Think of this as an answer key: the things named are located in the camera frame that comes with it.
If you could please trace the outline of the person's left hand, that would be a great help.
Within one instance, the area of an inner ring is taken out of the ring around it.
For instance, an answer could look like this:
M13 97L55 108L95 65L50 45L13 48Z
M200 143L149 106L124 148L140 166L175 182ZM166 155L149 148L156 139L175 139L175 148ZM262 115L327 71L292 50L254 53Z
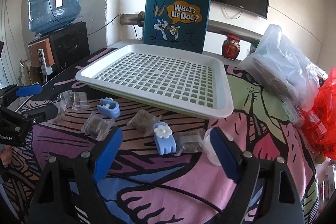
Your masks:
M10 145L4 145L4 148L1 152L1 161L2 164L7 167L12 161L13 147Z

